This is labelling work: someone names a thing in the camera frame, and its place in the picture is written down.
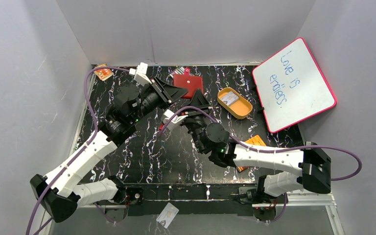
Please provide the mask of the red leather card holder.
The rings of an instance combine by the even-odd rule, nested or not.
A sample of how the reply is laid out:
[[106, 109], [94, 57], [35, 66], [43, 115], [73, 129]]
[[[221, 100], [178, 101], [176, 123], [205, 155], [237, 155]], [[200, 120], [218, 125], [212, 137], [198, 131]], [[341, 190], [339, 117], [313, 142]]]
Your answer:
[[191, 75], [190, 68], [185, 68], [184, 74], [176, 74], [172, 79], [174, 86], [188, 89], [188, 93], [182, 97], [183, 99], [191, 99], [196, 89], [200, 89], [204, 93], [203, 78]]

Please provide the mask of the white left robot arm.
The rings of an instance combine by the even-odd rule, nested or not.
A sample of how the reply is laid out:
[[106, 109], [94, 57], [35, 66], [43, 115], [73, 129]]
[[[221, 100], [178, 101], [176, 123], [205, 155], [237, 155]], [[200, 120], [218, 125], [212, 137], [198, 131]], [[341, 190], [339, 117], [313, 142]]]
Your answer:
[[68, 219], [79, 207], [103, 200], [121, 204], [127, 187], [116, 176], [81, 184], [93, 167], [114, 152], [136, 131], [136, 124], [157, 108], [166, 109], [188, 93], [157, 78], [139, 89], [135, 84], [119, 88], [107, 115], [90, 138], [57, 168], [35, 175], [30, 184], [41, 206], [56, 222]]

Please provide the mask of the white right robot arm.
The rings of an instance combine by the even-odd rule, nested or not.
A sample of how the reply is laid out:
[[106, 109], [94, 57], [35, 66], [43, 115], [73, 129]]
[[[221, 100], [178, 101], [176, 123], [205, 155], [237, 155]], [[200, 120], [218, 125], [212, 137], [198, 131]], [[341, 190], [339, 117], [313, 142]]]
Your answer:
[[261, 176], [257, 199], [270, 202], [281, 194], [299, 189], [313, 193], [331, 192], [331, 159], [316, 145], [300, 149], [276, 148], [247, 144], [230, 136], [217, 121], [206, 123], [210, 104], [197, 89], [189, 102], [183, 125], [188, 129], [200, 154], [219, 167], [263, 167], [278, 170], [275, 175]]

